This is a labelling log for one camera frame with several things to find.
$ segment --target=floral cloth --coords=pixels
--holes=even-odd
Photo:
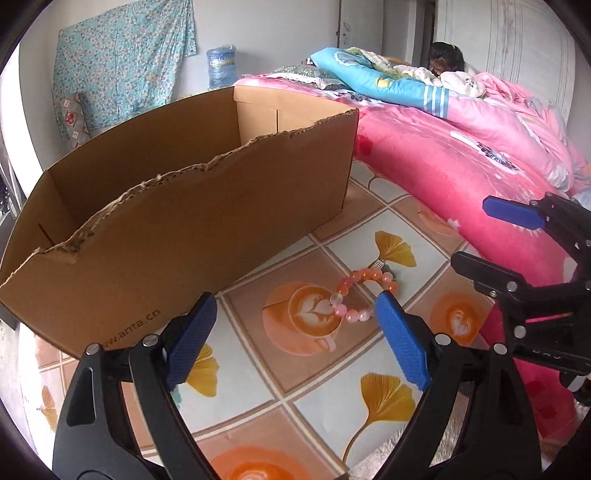
[[[74,92],[88,128],[113,127],[170,103],[183,57],[197,54],[192,0],[140,0],[60,31],[53,103]]]

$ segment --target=white wardrobe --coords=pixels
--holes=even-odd
[[[460,47],[476,70],[519,83],[568,120],[574,40],[543,0],[438,0],[435,25],[435,41]]]

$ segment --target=woman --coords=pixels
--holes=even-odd
[[[466,72],[476,75],[476,71],[464,61],[462,51],[455,45],[435,42],[429,48],[429,68],[438,77],[443,72]]]

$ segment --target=bed sheet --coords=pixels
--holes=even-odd
[[[326,92],[283,80],[253,76],[242,85],[291,90],[333,99],[360,110],[356,160],[390,179],[454,229],[478,253],[518,271],[534,286],[569,281],[574,261],[544,232],[489,218],[482,201],[489,195],[528,203],[546,192],[561,194],[519,158],[495,154],[467,132],[416,108],[383,103],[348,90]],[[498,312],[481,330],[489,342],[503,340]],[[572,395],[558,373],[518,363],[542,437],[567,437],[575,418]]]

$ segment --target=open cardboard box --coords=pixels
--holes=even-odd
[[[73,356],[134,345],[337,215],[358,111],[236,86],[96,137],[47,170],[0,301]]]

